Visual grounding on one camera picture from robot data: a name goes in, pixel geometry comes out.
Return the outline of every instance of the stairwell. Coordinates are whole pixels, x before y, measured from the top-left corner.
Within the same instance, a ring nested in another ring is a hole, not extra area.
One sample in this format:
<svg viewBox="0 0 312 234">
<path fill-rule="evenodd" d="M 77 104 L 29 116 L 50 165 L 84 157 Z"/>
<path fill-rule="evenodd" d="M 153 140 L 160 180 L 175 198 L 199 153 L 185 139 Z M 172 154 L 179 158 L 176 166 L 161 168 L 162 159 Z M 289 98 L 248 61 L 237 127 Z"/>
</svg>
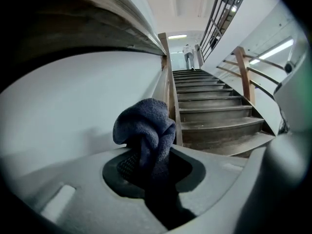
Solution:
<svg viewBox="0 0 312 234">
<path fill-rule="evenodd" d="M 183 146 L 203 152 L 248 157 L 275 136 L 239 93 L 202 70 L 173 71 Z"/>
</svg>

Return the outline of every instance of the grey plastic surface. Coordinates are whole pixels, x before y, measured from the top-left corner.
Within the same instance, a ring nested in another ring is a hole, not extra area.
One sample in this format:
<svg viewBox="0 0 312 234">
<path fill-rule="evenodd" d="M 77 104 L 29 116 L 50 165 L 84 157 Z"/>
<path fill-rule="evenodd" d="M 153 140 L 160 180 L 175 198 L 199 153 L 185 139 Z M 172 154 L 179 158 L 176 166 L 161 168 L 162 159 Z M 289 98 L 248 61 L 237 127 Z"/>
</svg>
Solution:
<svg viewBox="0 0 312 234">
<path fill-rule="evenodd" d="M 172 232 L 234 231 L 239 211 L 257 176 L 263 150 L 254 152 L 247 161 L 243 158 L 212 155 L 175 145 L 173 148 L 201 161 L 206 168 L 206 177 L 193 191 L 179 194 L 183 207 L 199 217 Z M 129 148 L 120 148 L 65 164 L 61 169 L 56 168 L 60 172 L 55 173 L 55 176 L 40 188 L 28 188 L 29 192 L 32 191 L 30 195 L 18 195 L 35 211 L 40 212 L 63 184 L 75 187 L 73 199 L 57 222 L 70 233 L 165 233 L 166 229 L 152 215 L 142 199 L 118 196 L 102 178 L 104 164 L 128 150 Z M 28 182 L 31 181 L 31 177 L 38 179 L 38 174 L 47 174 L 45 169 L 29 175 Z M 29 184 L 22 184 L 21 181 L 19 191 L 23 191 L 23 187 L 26 188 Z"/>
</svg>

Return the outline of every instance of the person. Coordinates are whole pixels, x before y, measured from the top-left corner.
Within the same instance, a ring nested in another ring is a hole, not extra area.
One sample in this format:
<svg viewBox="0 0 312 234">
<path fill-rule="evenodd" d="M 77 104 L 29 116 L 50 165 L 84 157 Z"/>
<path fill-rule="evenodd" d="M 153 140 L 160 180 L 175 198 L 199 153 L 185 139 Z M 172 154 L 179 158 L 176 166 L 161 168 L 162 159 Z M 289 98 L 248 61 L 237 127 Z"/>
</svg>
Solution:
<svg viewBox="0 0 312 234">
<path fill-rule="evenodd" d="M 186 62 L 186 69 L 190 69 L 190 67 L 189 67 L 189 59 L 190 59 L 191 68 L 192 68 L 193 71 L 195 71 L 195 68 L 194 68 L 194 56 L 193 56 L 193 53 L 192 53 L 191 46 L 186 44 L 184 46 L 182 52 L 184 54 L 184 58 L 185 58 L 185 62 Z"/>
<path fill-rule="evenodd" d="M 209 44 L 211 46 L 211 50 L 214 49 L 216 43 L 219 41 L 219 39 L 217 37 L 211 37 L 210 41 L 209 41 Z"/>
</svg>

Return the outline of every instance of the metal railing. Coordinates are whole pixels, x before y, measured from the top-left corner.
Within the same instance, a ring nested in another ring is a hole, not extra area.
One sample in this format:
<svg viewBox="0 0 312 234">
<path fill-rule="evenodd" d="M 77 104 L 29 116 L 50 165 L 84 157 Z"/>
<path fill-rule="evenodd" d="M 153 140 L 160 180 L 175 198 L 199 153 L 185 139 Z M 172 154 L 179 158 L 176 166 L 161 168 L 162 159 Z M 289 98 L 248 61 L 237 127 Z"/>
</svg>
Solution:
<svg viewBox="0 0 312 234">
<path fill-rule="evenodd" d="M 204 36 L 200 42 L 203 62 L 217 46 L 243 0 L 214 0 Z"/>
</svg>

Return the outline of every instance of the stair riser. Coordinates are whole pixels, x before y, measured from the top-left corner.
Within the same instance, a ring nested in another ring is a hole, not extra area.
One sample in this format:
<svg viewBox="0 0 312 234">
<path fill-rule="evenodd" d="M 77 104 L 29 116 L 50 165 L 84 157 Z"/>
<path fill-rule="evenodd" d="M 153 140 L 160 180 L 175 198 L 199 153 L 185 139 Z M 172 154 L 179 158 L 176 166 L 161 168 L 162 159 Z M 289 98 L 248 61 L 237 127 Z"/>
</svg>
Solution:
<svg viewBox="0 0 312 234">
<path fill-rule="evenodd" d="M 194 89 L 201 90 L 201 89 L 222 89 L 224 85 L 214 85 L 214 86 L 196 86 L 196 87 L 182 87 L 182 88 L 176 88 L 176 92 L 186 92 L 186 91 L 192 91 Z"/>
<path fill-rule="evenodd" d="M 174 76 L 174 79 L 175 80 L 181 80 L 181 79 L 195 79 L 195 78 L 213 78 L 212 76 L 210 75 L 205 75 L 205 74 L 202 74 L 202 75 L 179 75 L 179 76 Z"/>
<path fill-rule="evenodd" d="M 212 84 L 217 84 L 217 80 L 215 81 L 202 81 L 202 82 L 184 82 L 184 83 L 178 83 L 175 85 L 176 88 L 180 87 L 192 87 L 192 86 L 209 86 Z"/>
<path fill-rule="evenodd" d="M 252 135 L 261 130 L 262 123 L 258 123 L 251 126 L 228 129 L 228 130 L 215 130 L 215 131 L 207 131 L 204 129 L 201 130 L 192 130 L 182 131 L 183 142 L 193 143 L 193 142 L 215 142 L 219 141 L 229 141 L 236 138 L 240 138 L 246 135 Z M 202 150 L 207 149 L 213 146 L 211 143 L 207 143 L 207 146 L 202 145 Z"/>
<path fill-rule="evenodd" d="M 188 99 L 194 97 L 214 97 L 214 96 L 229 96 L 232 91 L 210 91 L 210 92 L 194 92 L 194 93 L 185 93 L 185 94 L 177 94 L 178 99 Z"/>
<path fill-rule="evenodd" d="M 213 79 L 213 78 L 204 78 L 204 79 L 180 79 L 180 80 L 177 80 L 175 79 L 175 84 L 178 85 L 178 84 L 187 84 L 189 82 L 214 82 L 214 83 L 217 83 L 219 80 L 218 79 Z"/>
<path fill-rule="evenodd" d="M 193 114 L 180 113 L 180 116 L 181 122 L 206 121 L 214 119 L 233 119 L 233 118 L 249 117 L 251 116 L 251 110 L 244 109 L 244 110 L 193 113 Z"/>
<path fill-rule="evenodd" d="M 224 106 L 240 106 L 241 99 L 210 99 L 210 100 L 191 100 L 179 102 L 179 108 L 198 108 L 198 107 L 224 107 Z"/>
</svg>

